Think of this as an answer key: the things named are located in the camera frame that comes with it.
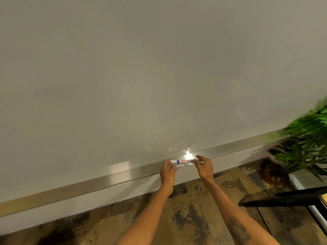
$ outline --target marker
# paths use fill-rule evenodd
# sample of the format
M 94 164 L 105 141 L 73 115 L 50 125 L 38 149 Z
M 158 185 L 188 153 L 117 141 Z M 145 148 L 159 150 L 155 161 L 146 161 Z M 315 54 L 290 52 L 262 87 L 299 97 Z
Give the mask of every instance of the marker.
M 177 164 L 185 164 L 185 163 L 191 163 L 193 162 L 193 159 L 191 160 L 170 160 L 170 163 L 177 163 Z

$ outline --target terracotta pot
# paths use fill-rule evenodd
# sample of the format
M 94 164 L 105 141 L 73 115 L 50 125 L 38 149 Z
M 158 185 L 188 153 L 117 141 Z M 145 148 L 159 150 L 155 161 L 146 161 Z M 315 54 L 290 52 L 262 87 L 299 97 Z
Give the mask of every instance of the terracotta pot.
M 270 185 L 280 185 L 286 183 L 289 180 L 289 176 L 288 174 L 282 173 L 280 171 L 281 168 L 282 167 L 280 165 L 275 163 L 268 164 L 261 169 L 260 177 L 264 182 Z

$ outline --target patterned carpet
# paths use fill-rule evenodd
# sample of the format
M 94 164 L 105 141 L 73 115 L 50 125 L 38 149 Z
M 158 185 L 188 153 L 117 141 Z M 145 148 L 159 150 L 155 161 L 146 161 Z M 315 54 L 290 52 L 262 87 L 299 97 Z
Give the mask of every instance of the patterned carpet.
M 215 174 L 215 181 L 234 203 L 290 190 L 272 187 L 258 174 L 261 161 Z M 0 244 L 110 245 L 133 222 L 154 193 L 100 207 L 0 237 Z M 327 237 L 305 207 L 243 208 L 282 245 L 327 244 Z M 197 179 L 176 185 L 163 210 L 155 245 L 232 245 L 218 208 Z

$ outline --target person's left hand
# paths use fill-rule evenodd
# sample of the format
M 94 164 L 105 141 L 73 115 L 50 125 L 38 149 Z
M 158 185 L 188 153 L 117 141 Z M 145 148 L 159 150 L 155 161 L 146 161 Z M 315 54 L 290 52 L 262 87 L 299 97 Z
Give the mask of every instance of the person's left hand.
M 161 185 L 169 185 L 171 188 L 170 194 L 173 192 L 176 170 L 175 164 L 170 164 L 170 160 L 165 161 L 160 170 Z

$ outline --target person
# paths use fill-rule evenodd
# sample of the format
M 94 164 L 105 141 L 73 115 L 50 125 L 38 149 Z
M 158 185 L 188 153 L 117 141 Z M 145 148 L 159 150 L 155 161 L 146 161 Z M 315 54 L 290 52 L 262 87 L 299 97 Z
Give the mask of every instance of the person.
M 197 156 L 194 160 L 204 186 L 214 198 L 223 220 L 236 245 L 280 245 L 254 219 L 236 206 L 214 181 L 214 168 L 209 158 Z M 161 187 L 144 211 L 133 224 L 119 237 L 116 245 L 150 245 L 157 229 L 159 219 L 168 199 L 173 192 L 176 167 L 169 168 L 167 160 L 161 168 Z

